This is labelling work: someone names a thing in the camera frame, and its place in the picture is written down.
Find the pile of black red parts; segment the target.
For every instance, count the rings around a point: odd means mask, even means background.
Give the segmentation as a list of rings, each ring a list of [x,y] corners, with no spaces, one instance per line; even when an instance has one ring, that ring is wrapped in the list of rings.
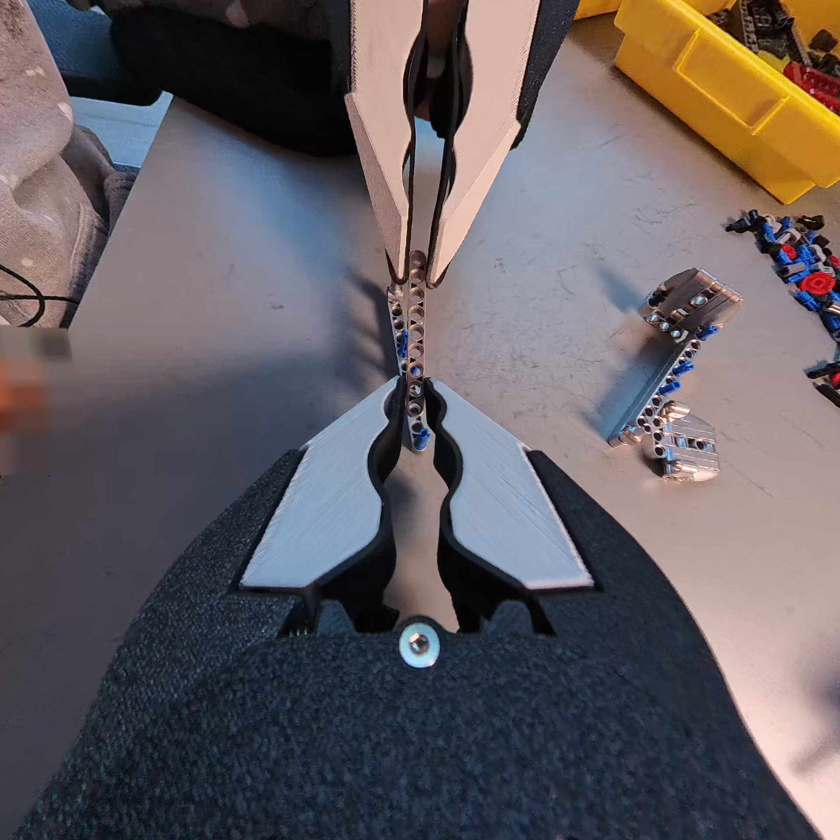
[[[738,1],[707,18],[839,113],[838,2]]]

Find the long grey beam panel assembly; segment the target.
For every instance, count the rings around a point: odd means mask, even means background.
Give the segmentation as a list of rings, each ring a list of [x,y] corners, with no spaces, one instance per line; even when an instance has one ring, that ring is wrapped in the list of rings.
[[[718,333],[743,303],[742,296],[703,269],[690,268],[660,283],[637,313],[653,330],[655,348],[664,352],[607,438],[610,446],[641,442],[654,419],[693,369],[701,344]]]

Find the silver curved toy panel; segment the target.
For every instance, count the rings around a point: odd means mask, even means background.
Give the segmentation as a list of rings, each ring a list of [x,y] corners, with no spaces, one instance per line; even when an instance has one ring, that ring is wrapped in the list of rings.
[[[669,401],[653,419],[652,452],[664,480],[703,482],[717,477],[717,434],[687,404]]]

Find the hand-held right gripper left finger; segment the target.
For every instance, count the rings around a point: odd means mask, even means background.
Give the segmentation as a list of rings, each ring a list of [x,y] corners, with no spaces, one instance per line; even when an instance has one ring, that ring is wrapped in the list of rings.
[[[377,610],[396,566],[384,483],[400,457],[403,379],[396,376],[306,444],[240,579],[242,590]]]

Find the dark blue chair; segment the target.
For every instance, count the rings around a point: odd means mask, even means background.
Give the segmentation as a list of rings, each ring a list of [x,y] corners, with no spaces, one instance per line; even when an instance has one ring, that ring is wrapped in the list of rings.
[[[121,61],[103,12],[63,1],[28,5],[72,97],[141,107],[159,100],[162,91],[137,81]]]

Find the grey holed beam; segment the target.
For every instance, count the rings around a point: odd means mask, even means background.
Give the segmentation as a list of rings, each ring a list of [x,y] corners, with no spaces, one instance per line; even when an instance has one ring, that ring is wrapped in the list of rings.
[[[386,296],[387,296],[387,300],[388,300],[388,303],[389,303],[388,306],[389,306],[390,313],[391,313],[392,331],[393,331],[393,335],[394,335],[394,345],[395,345],[396,359],[397,359],[397,363],[399,364],[399,367],[400,367],[400,372],[402,373],[402,378],[405,380],[405,383],[406,383],[405,373],[404,373],[404,369],[403,369],[403,361],[402,361],[402,356],[403,356],[402,344],[403,344],[403,329],[404,329],[402,297],[399,297],[399,298],[390,297],[387,293],[386,293]],[[407,434],[408,434],[408,438],[409,438],[409,443],[411,444],[411,438],[410,438],[410,435],[408,433],[408,430],[407,430]]]

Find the black ribbed cloth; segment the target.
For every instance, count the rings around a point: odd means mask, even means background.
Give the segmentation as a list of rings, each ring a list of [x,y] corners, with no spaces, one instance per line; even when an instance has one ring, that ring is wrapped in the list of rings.
[[[140,81],[289,151],[356,154],[328,41],[165,7],[110,17],[119,56]]]

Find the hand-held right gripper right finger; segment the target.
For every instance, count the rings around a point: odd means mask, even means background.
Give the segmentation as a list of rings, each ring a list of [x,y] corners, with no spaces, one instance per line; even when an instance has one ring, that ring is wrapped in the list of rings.
[[[542,599],[592,593],[594,579],[550,493],[556,466],[440,380],[427,382],[434,467],[447,486],[437,567],[458,623],[520,602],[546,624]]]

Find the grey beam with blue pins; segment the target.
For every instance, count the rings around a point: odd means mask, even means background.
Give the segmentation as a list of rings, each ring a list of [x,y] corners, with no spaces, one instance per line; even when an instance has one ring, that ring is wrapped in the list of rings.
[[[402,293],[402,362],[406,378],[406,425],[411,449],[422,454],[432,436],[427,425],[425,391],[426,255],[414,250]]]

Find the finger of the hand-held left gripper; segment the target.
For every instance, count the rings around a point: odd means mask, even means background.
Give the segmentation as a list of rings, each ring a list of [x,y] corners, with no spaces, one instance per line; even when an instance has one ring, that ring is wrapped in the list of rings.
[[[538,11],[538,1],[468,2],[471,93],[454,137],[455,179],[427,261],[430,287],[463,243],[520,129],[518,102]]]
[[[403,167],[414,140],[405,74],[424,16],[421,1],[350,2],[350,89],[344,99],[396,280],[406,279],[411,231]]]

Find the pile of colourful toy pieces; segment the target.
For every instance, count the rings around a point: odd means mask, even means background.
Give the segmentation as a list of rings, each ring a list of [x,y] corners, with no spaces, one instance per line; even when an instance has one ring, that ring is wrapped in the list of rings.
[[[727,233],[750,235],[792,300],[815,315],[833,342],[833,357],[805,370],[814,389],[839,406],[839,258],[822,214],[774,216],[750,209],[730,218]]]

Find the yellow printed toy box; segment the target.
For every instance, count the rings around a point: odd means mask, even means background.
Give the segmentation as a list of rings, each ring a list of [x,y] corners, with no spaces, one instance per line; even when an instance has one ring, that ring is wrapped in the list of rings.
[[[839,178],[839,118],[713,24],[733,1],[625,1],[615,66],[783,204]]]

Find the grey desk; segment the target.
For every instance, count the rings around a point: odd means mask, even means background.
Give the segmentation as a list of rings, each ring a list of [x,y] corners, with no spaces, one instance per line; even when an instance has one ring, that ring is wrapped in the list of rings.
[[[831,353],[748,236],[775,201],[574,24],[440,288],[429,371],[544,451],[660,564],[766,759],[838,838],[838,410]],[[721,474],[656,477],[609,433],[655,364],[636,307],[693,266],[745,303],[681,394]],[[393,374],[356,160],[173,100],[71,327],[54,424],[2,482],[2,837],[67,754],[172,562],[290,448]]]

